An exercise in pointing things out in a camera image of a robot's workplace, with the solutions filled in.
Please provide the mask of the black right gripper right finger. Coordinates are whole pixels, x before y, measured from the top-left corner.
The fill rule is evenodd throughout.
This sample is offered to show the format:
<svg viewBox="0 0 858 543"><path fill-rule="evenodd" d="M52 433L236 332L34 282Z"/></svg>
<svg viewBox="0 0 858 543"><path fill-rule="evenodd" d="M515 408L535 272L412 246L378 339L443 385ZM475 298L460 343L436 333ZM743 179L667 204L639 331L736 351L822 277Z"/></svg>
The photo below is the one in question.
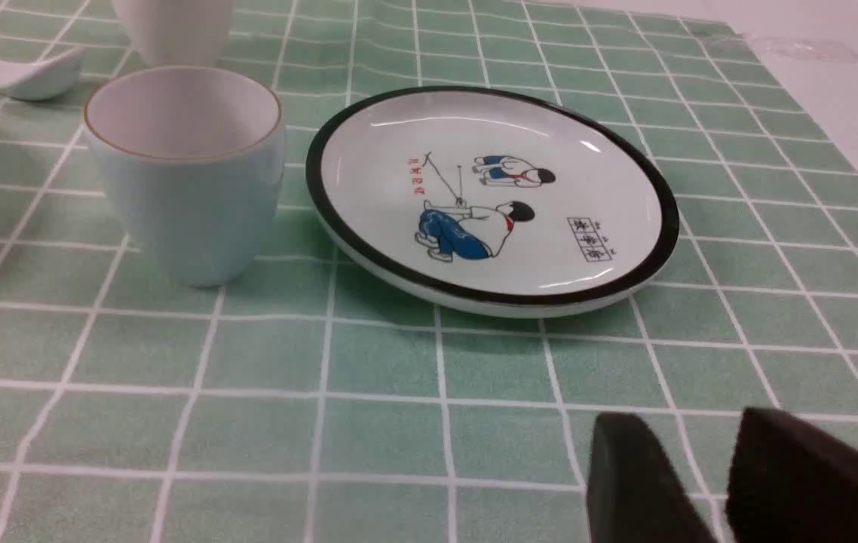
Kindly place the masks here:
<svg viewBox="0 0 858 543"><path fill-rule="evenodd" d="M785 410L743 410L725 514L737 542L858 542L858 450Z"/></svg>

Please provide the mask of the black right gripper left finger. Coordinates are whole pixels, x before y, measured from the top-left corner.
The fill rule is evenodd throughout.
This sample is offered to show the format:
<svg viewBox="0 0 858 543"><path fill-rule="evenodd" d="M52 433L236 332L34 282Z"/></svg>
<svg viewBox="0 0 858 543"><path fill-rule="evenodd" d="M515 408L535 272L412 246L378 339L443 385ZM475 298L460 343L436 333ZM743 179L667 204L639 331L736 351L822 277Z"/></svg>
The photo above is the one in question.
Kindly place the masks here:
<svg viewBox="0 0 858 543"><path fill-rule="evenodd" d="M659 437L632 413L596 416L587 478L592 542L712 542Z"/></svg>

